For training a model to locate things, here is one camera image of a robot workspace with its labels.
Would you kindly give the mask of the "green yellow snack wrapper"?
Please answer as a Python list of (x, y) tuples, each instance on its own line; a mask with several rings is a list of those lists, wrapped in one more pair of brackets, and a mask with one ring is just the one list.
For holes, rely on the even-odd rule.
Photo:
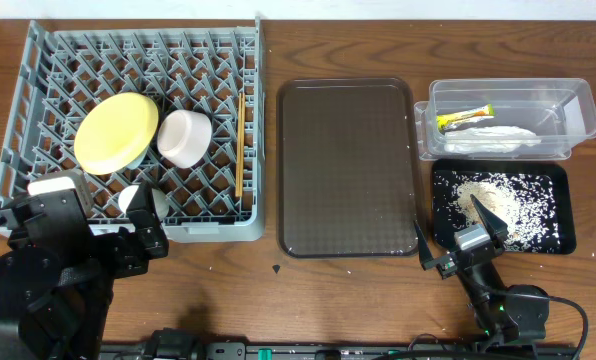
[(492, 119), (495, 115), (495, 110), (491, 104), (456, 113), (438, 115), (436, 117), (437, 129), (440, 132), (452, 131), (463, 124)]

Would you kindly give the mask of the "light blue bowl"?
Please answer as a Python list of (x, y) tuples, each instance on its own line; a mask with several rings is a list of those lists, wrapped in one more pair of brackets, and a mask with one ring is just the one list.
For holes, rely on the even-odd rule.
[(148, 149), (145, 148), (143, 150), (143, 152), (138, 155), (133, 161), (131, 161), (129, 164), (126, 165), (127, 169), (133, 170), (139, 167), (139, 165), (142, 163), (142, 161), (144, 160), (146, 154), (148, 152)]

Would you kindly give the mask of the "white tissue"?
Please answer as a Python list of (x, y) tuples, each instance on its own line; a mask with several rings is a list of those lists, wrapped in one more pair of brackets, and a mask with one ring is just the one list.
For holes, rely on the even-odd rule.
[(444, 150), (456, 154), (510, 153), (523, 145), (533, 147), (541, 139), (532, 131), (516, 126), (492, 126), (450, 131)]

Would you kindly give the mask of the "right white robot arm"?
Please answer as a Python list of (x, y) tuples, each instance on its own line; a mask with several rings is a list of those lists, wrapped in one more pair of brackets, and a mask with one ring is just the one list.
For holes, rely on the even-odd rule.
[(504, 253), (508, 225), (471, 198), (479, 221), (454, 234), (455, 246), (435, 258), (419, 225), (415, 225), (419, 261), (423, 269), (435, 269), (443, 279), (456, 276), (465, 290), (478, 326), (487, 340), (479, 346), (526, 345), (546, 337), (549, 316), (546, 292), (533, 285), (504, 285), (493, 260)]

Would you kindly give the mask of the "yellow round plate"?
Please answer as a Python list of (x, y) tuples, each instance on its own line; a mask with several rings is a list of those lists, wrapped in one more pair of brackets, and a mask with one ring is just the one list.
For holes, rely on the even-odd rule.
[(144, 157), (157, 130), (159, 109), (149, 97), (126, 92), (94, 107), (78, 127), (74, 153), (80, 167), (106, 175)]

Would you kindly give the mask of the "wooden chopstick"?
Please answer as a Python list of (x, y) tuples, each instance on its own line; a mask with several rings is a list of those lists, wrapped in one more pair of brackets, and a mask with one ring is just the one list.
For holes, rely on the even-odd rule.
[(243, 121), (243, 124), (244, 124), (243, 130), (244, 131), (243, 131), (243, 142), (242, 142), (242, 147), (243, 147), (243, 160), (242, 160), (242, 175), (243, 175), (243, 178), (242, 178), (242, 180), (243, 180), (242, 181), (242, 195), (243, 195), (243, 183), (244, 183), (244, 146), (245, 146), (244, 145), (244, 140), (245, 140), (245, 122), (246, 122), (246, 96), (245, 96), (244, 91), (242, 93), (244, 94), (244, 105), (245, 105), (245, 107), (244, 107), (245, 110), (243, 111), (243, 115), (244, 115), (244, 117), (243, 117), (243, 120), (244, 120)]
[(237, 163), (236, 163), (236, 189), (235, 196), (237, 198), (242, 197), (242, 160), (243, 160), (243, 111), (244, 105), (244, 94), (241, 92), (238, 95), (238, 118), (237, 118)]

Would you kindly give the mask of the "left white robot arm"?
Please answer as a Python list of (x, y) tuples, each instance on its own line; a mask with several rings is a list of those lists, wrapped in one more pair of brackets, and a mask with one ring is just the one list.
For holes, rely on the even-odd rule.
[(0, 211), (0, 359), (95, 359), (117, 279), (142, 275), (169, 243), (152, 189), (128, 207), (134, 228), (96, 235), (74, 189), (25, 195)]

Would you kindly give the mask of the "white bowl with crumbs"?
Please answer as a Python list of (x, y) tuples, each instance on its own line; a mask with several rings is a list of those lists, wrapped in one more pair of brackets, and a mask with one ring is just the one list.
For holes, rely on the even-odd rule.
[(159, 153), (179, 168), (191, 168), (208, 150), (212, 124), (203, 113), (175, 110), (162, 122), (157, 135)]

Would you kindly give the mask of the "white cup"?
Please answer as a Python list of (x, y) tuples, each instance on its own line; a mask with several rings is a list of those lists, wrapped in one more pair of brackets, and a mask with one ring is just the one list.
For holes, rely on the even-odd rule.
[[(138, 191), (138, 188), (138, 185), (131, 185), (120, 192), (118, 205), (122, 213), (127, 211), (131, 201)], [(161, 190), (153, 188), (152, 197), (158, 218), (160, 220), (164, 220), (170, 210), (170, 206), (166, 201), (165, 194)]]

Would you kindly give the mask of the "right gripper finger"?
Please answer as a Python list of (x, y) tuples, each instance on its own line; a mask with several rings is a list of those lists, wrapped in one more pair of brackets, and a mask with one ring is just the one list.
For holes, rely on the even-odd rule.
[(487, 209), (475, 195), (470, 199), (476, 210), (482, 225), (491, 238), (503, 238), (508, 236), (508, 225), (495, 213)]
[(422, 231), (419, 223), (417, 221), (414, 221), (413, 224), (414, 224), (414, 228), (416, 231), (416, 237), (417, 237), (417, 242), (418, 242), (417, 247), (418, 247), (419, 262), (420, 262), (422, 269), (427, 271), (435, 266), (435, 263), (434, 263), (435, 259), (429, 249), (427, 240), (425, 238), (425, 235), (423, 234), (423, 231)]

